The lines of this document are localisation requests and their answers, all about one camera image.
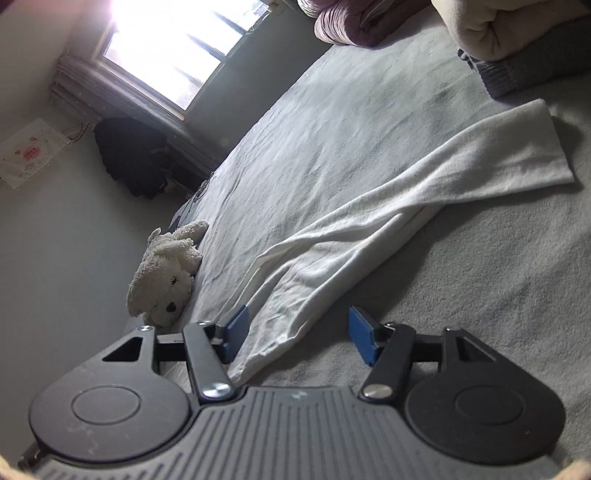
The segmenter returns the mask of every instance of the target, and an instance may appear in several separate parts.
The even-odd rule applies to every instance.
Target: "gray blanket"
[[[495,102],[431,8],[383,48],[333,47],[216,173],[232,181],[214,177],[188,216],[215,222],[184,320],[214,317],[264,249],[478,120],[542,97],[575,185],[445,207],[255,382],[359,387],[369,368],[348,339],[352,304],[420,333],[461,325],[560,394],[561,451],[591,459],[590,81],[569,77]],[[263,215],[271,205],[275,214]],[[186,382],[181,369],[170,377]]]
[[[555,77],[591,69],[591,15],[554,27],[520,52],[500,61],[482,61],[458,50],[476,70],[492,98],[522,90]]]

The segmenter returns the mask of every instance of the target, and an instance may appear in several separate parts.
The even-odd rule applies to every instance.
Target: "ribbed gray plate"
[[[42,480],[543,480],[549,458],[492,468],[444,456],[418,440],[398,412],[348,388],[254,388],[202,410],[169,450],[98,469],[45,461]]]

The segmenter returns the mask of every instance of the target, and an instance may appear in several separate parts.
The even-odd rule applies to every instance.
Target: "triangular cutout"
[[[136,362],[142,349],[141,337],[133,337],[103,358],[103,362]]]
[[[460,362],[494,362],[495,360],[464,337],[456,337]]]

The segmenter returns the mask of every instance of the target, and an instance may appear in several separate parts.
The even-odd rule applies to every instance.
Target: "metal screw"
[[[381,383],[372,383],[363,389],[363,396],[372,400],[381,400],[390,395],[392,395],[392,388]]]
[[[232,393],[232,387],[221,382],[215,382],[203,389],[203,395],[207,398],[224,398],[230,393]]]

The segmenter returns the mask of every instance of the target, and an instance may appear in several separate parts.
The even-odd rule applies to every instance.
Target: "white cloth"
[[[543,100],[465,129],[256,258],[216,319],[248,306],[250,330],[229,368],[231,380],[245,382],[300,340],[444,205],[569,182],[573,175]]]
[[[59,130],[38,118],[0,145],[0,177],[15,189],[69,144]]]

